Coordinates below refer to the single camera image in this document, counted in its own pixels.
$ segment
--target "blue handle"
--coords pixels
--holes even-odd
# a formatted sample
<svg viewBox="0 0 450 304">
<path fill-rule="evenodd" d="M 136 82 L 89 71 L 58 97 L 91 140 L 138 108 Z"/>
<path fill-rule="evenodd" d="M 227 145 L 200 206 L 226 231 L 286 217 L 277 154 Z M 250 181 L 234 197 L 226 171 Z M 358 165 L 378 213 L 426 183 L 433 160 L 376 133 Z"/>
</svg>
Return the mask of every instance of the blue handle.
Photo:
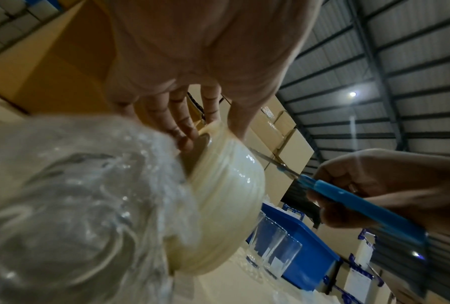
<svg viewBox="0 0 450 304">
<path fill-rule="evenodd" d="M 417 244 L 421 245 L 427 241 L 427 232 L 422 227 L 388 209 L 374 205 L 361 197 L 321 180 L 316 181 L 311 188 L 335 202 L 342 203 L 349 209 L 368 216 L 388 227 L 394 233 L 404 236 Z"/>
</svg>

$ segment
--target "metal roof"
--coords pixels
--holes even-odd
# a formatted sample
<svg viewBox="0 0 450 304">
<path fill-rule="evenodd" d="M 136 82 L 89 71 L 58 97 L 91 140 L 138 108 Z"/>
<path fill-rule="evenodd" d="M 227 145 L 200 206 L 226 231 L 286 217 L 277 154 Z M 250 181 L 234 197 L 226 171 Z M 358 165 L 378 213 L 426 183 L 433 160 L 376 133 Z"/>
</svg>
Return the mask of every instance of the metal roof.
<svg viewBox="0 0 450 304">
<path fill-rule="evenodd" d="M 325 0 L 277 96 L 315 150 L 305 174 L 368 148 L 450 156 L 450 0 Z M 319 220 L 298 183 L 282 201 Z M 450 236 L 374 232 L 374 263 L 450 300 Z"/>
</svg>

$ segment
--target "plastic storage box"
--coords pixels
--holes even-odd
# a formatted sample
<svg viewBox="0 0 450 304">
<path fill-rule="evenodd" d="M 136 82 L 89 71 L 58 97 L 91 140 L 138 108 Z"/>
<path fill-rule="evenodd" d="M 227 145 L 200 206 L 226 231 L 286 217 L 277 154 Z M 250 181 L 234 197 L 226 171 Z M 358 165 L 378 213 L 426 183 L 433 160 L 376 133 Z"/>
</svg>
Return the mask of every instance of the plastic storage box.
<svg viewBox="0 0 450 304">
<path fill-rule="evenodd" d="M 303 222 L 266 204 L 262 211 L 302 243 L 302 248 L 283 274 L 283 278 L 303 290 L 314 290 L 340 257 Z"/>
</svg>

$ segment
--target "hand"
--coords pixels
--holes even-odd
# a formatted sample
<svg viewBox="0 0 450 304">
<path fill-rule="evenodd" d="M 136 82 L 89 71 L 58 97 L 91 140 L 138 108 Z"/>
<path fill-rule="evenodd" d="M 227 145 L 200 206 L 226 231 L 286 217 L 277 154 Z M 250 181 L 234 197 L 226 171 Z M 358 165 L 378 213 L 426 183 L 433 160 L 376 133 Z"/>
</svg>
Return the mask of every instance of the hand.
<svg viewBox="0 0 450 304">
<path fill-rule="evenodd" d="M 371 149 L 323 163 L 315 179 L 390 209 L 428 231 L 450 234 L 450 158 Z M 332 227 L 369 227 L 374 221 L 314 191 L 307 197 L 322 207 Z"/>
<path fill-rule="evenodd" d="M 110 0 L 117 60 L 105 94 L 137 119 L 143 104 L 182 150 L 198 136 L 185 96 L 201 84 L 207 123 L 219 120 L 221 92 L 233 100 L 228 126 L 239 138 L 278 90 L 322 0 Z"/>
</svg>

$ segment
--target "clear plastic bag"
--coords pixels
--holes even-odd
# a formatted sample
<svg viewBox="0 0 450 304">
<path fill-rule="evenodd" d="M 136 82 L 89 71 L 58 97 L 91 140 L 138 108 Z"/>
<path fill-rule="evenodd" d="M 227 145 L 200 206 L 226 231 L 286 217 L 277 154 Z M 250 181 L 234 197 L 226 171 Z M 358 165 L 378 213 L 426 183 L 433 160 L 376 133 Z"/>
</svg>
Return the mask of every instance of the clear plastic bag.
<svg viewBox="0 0 450 304">
<path fill-rule="evenodd" d="M 0 127 L 0 303 L 167 303 L 197 205 L 170 138 L 118 117 Z"/>
</svg>

